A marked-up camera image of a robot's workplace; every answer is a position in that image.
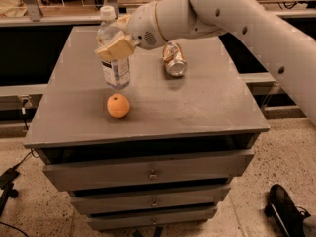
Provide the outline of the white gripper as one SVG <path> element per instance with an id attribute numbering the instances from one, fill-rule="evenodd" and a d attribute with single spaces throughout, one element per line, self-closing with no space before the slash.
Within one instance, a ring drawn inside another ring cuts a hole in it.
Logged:
<path id="1" fill-rule="evenodd" d="M 163 46 L 166 41 L 158 27 L 156 5 L 152 1 L 138 7 L 131 15 L 117 18 L 115 25 L 123 31 L 128 30 L 129 35 L 97 48 L 95 53 L 104 61 L 113 61 L 133 55 L 138 46 L 148 50 Z"/>

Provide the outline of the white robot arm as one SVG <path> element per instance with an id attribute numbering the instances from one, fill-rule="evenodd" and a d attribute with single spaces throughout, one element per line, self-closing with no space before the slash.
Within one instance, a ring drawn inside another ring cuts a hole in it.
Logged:
<path id="1" fill-rule="evenodd" d="M 126 58 L 176 39 L 229 33 L 237 38 L 316 123 L 316 41 L 256 0 L 160 0 L 113 25 L 119 32 L 96 50 L 104 60 Z"/>

